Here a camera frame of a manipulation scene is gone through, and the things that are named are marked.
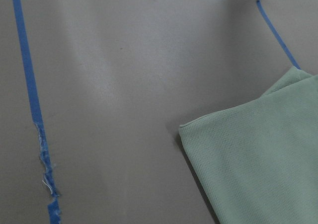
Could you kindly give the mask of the olive green long-sleeve shirt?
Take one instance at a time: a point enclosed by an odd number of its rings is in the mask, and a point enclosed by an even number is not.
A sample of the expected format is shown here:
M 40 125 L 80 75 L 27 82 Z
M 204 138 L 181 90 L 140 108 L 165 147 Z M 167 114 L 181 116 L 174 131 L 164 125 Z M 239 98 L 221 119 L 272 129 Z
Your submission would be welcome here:
M 317 223 L 317 76 L 291 68 L 258 99 L 179 134 L 220 223 Z

